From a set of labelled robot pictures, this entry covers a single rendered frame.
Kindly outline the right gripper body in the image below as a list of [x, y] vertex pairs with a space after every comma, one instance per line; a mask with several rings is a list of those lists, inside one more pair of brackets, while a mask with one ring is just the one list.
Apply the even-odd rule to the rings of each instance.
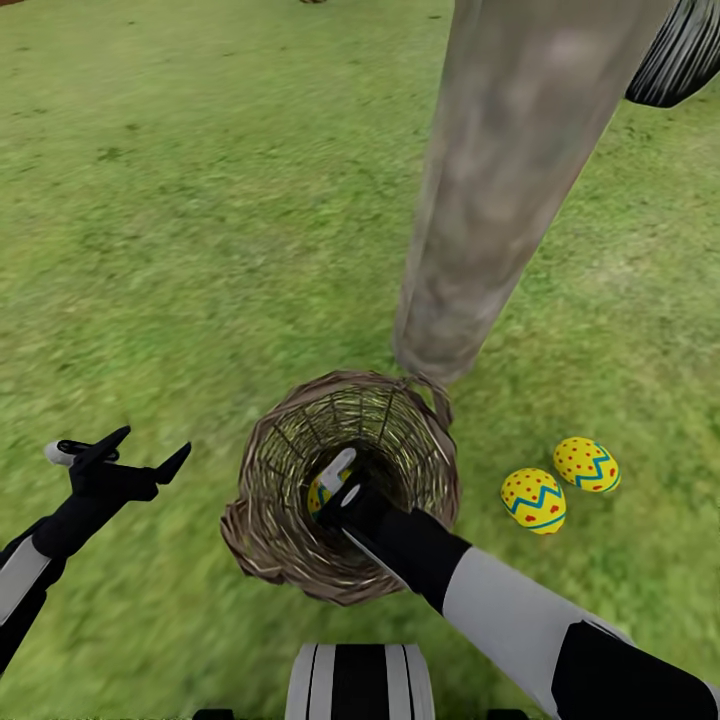
[[362, 484], [370, 484], [371, 480], [364, 470], [354, 468], [351, 475], [343, 483], [341, 489], [339, 489], [335, 495], [332, 495], [320, 510], [320, 514], [326, 518], [326, 521], [332, 523], [330, 524], [330, 528], [328, 528], [328, 533], [334, 530], [336, 534], [342, 534], [341, 523], [343, 523], [343, 520], [340, 518], [340, 506], [338, 506], [338, 500], [340, 500], [340, 496], [342, 496], [342, 494], [344, 494], [344, 492], [346, 492], [352, 484], [358, 484], [358, 482], [362, 482]]

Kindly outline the easter egg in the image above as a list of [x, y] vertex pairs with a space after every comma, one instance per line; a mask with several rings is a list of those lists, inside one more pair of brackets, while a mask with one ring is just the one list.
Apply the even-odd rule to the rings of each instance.
[[[341, 479], [344, 483], [351, 475], [351, 473], [352, 468], [347, 468], [344, 473], [341, 474], [339, 479]], [[312, 481], [310, 482], [310, 486], [308, 487], [306, 493], [307, 505], [314, 522], [318, 522], [320, 517], [320, 510], [333, 495], [325, 486], [320, 483], [318, 479], [319, 478], [317, 476], [314, 476], [312, 478]]]
[[563, 479], [587, 491], [612, 491], [621, 482], [621, 470], [613, 456], [585, 437], [561, 441], [553, 453], [553, 463]]
[[505, 509], [523, 527], [547, 535], [556, 533], [567, 516], [559, 482], [540, 469], [519, 469], [501, 488]]

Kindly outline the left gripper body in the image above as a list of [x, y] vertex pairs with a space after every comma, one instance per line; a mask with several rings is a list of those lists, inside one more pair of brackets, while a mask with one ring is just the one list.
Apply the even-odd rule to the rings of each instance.
[[69, 468], [73, 494], [64, 505], [52, 514], [62, 524], [64, 532], [76, 536], [92, 537], [98, 533], [129, 501], [152, 501], [158, 495], [152, 476], [120, 470], [138, 470], [116, 463], [103, 463], [93, 474], [109, 487], [85, 485]]

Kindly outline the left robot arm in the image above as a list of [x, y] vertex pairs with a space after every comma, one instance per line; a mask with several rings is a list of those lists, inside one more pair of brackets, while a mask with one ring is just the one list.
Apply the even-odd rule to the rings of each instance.
[[41, 517], [0, 552], [0, 676], [63, 574], [67, 557], [98, 533], [129, 501], [152, 501], [192, 451], [189, 441], [159, 468], [117, 465], [127, 425], [96, 445], [58, 440], [45, 447], [51, 464], [69, 468], [73, 494], [50, 517]]

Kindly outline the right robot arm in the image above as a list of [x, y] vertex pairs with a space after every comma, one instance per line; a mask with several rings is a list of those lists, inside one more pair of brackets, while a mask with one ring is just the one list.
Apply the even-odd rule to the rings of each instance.
[[720, 688], [641, 649], [620, 629], [397, 505], [346, 448], [316, 475], [326, 532], [344, 534], [508, 675], [551, 720], [720, 720]]

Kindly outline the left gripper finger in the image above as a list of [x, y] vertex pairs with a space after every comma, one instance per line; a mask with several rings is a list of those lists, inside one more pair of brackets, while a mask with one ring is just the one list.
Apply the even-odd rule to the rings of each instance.
[[169, 460], [166, 460], [159, 468], [140, 468], [138, 470], [130, 470], [122, 468], [120, 470], [126, 470], [128, 472], [136, 472], [140, 474], [146, 474], [152, 476], [152, 480], [157, 485], [168, 485], [176, 477], [178, 470], [182, 467], [182, 464], [187, 460], [187, 457], [192, 451], [192, 443], [189, 441], [184, 447], [180, 448], [178, 453], [175, 453]]
[[131, 432], [131, 426], [127, 425], [113, 431], [108, 437], [97, 441], [92, 448], [84, 450], [74, 458], [75, 473], [81, 476], [85, 485], [93, 487], [109, 487], [104, 484], [101, 478], [93, 477], [92, 474], [108, 459], [108, 456], [125, 440]]

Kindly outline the wicker basket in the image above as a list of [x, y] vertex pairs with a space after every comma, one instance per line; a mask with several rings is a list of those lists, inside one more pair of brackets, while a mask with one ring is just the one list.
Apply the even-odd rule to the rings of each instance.
[[[413, 382], [432, 390], [436, 413], [410, 387]], [[362, 413], [378, 408], [364, 406], [362, 401], [382, 397], [390, 397], [386, 398], [388, 408], [380, 408], [386, 413], [382, 432], [371, 438], [361, 432], [362, 422], [378, 419], [365, 419]], [[340, 404], [338, 398], [356, 402]], [[396, 403], [406, 413], [399, 412]], [[320, 407], [309, 412], [314, 405]], [[354, 409], [357, 413], [342, 416]], [[357, 457], [351, 466], [366, 470], [378, 491], [386, 495], [383, 478], [392, 476], [401, 510], [426, 510], [452, 533], [463, 496], [457, 447], [449, 433], [455, 416], [444, 384], [422, 378], [420, 371], [396, 379], [375, 371], [343, 369], [293, 388], [248, 436], [239, 497], [225, 505], [219, 519], [221, 536], [245, 577], [293, 585], [310, 599], [341, 607], [406, 591], [365, 551], [348, 543], [332, 543], [334, 534], [313, 521], [306, 493], [322, 467], [353, 448], [362, 452], [363, 460]], [[290, 429], [294, 434], [289, 438]], [[346, 433], [347, 429], [354, 430]], [[275, 456], [270, 447], [261, 455], [264, 442], [278, 446]]]

